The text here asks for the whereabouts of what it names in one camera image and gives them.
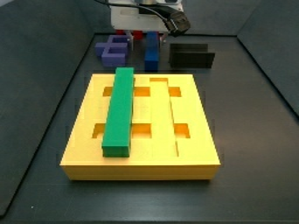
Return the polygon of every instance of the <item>green block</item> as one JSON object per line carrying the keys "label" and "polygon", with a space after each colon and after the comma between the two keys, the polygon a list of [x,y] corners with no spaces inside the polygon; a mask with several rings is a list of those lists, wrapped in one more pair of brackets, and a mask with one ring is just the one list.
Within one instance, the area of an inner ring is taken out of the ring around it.
{"label": "green block", "polygon": [[119,67],[107,112],[107,125],[101,142],[105,158],[128,158],[133,109],[135,69]]}

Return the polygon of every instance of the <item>toy block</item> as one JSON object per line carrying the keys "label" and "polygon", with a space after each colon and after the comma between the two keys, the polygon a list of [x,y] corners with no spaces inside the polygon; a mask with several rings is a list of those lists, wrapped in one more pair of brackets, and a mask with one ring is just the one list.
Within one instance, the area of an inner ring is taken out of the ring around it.
{"label": "toy block", "polygon": [[133,82],[133,68],[117,68],[101,143],[105,158],[129,157]]}
{"label": "toy block", "polygon": [[171,44],[171,67],[211,68],[215,52],[208,52],[207,44]]}
{"label": "toy block", "polygon": [[127,35],[109,35],[107,43],[96,43],[96,55],[104,67],[123,67],[127,63]]}
{"label": "toy block", "polygon": [[135,39],[143,39],[144,33],[141,31],[133,31],[133,36],[135,36]]}
{"label": "toy block", "polygon": [[125,32],[123,30],[116,30],[116,35],[125,35]]}
{"label": "toy block", "polygon": [[[115,79],[113,74],[91,77],[60,161],[68,178],[212,179],[220,161],[191,74],[135,74],[129,157],[104,157],[100,145]],[[123,131],[119,128],[111,129],[113,135]]]}
{"label": "toy block", "polygon": [[156,32],[148,32],[145,36],[144,70],[157,72],[159,66],[159,36]]}

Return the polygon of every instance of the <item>rectangular hole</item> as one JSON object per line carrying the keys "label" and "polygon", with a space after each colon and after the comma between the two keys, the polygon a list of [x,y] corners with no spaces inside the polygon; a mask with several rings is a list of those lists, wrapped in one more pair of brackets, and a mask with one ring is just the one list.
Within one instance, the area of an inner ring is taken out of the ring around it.
{"label": "rectangular hole", "polygon": [[135,96],[151,96],[149,87],[135,87]]}
{"label": "rectangular hole", "polygon": [[104,87],[103,96],[111,96],[112,95],[112,87]]}
{"label": "rectangular hole", "polygon": [[105,124],[104,123],[96,123],[93,132],[92,132],[92,138],[103,138],[105,131]]}
{"label": "rectangular hole", "polygon": [[171,97],[183,97],[181,90],[179,87],[168,87]]}
{"label": "rectangular hole", "polygon": [[151,123],[132,123],[132,138],[152,138]]}
{"label": "rectangular hole", "polygon": [[189,127],[187,123],[173,124],[173,133],[176,138],[191,138]]}
{"label": "rectangular hole", "polygon": [[164,81],[168,82],[167,78],[149,78],[149,81]]}

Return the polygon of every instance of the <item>gray wall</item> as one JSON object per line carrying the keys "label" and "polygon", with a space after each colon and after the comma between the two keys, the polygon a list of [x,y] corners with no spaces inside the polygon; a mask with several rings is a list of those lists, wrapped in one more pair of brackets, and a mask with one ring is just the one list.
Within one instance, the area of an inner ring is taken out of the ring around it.
{"label": "gray wall", "polygon": [[13,0],[0,0],[0,7],[8,3],[10,3]]}
{"label": "gray wall", "polygon": [[237,37],[299,115],[297,10],[297,0],[263,0]]}
{"label": "gray wall", "polygon": [[[113,32],[109,9],[93,0],[76,0],[95,32]],[[260,0],[183,0],[189,34],[237,35]]]}
{"label": "gray wall", "polygon": [[72,0],[14,0],[5,4],[0,31],[2,215],[93,32]]}

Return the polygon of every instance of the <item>yellow board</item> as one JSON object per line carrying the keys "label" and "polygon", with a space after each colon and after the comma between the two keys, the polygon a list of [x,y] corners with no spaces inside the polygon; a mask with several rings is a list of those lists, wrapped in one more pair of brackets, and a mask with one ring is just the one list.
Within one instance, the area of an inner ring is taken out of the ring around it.
{"label": "yellow board", "polygon": [[129,157],[103,157],[113,79],[93,74],[88,84],[60,161],[69,179],[212,179],[220,161],[191,74],[135,75]]}

